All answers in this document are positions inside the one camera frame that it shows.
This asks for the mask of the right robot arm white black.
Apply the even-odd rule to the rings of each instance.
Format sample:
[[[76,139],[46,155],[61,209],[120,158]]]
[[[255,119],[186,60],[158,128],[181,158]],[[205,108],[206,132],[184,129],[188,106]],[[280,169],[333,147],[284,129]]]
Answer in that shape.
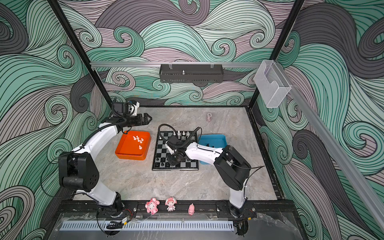
[[[233,146],[212,148],[196,142],[177,145],[166,141],[166,147],[170,152],[168,161],[171,165],[176,165],[187,157],[214,166],[223,182],[230,188],[230,204],[236,209],[243,207],[247,200],[245,187],[252,167]]]

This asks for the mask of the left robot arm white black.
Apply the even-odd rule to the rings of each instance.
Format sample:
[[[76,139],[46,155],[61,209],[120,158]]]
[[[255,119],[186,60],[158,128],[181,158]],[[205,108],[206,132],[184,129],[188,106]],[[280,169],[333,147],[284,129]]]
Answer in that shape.
[[[85,194],[98,205],[117,209],[121,207],[120,195],[109,189],[100,180],[95,159],[103,147],[125,127],[145,126],[152,121],[147,114],[130,117],[109,117],[87,139],[70,152],[58,158],[60,186]]]

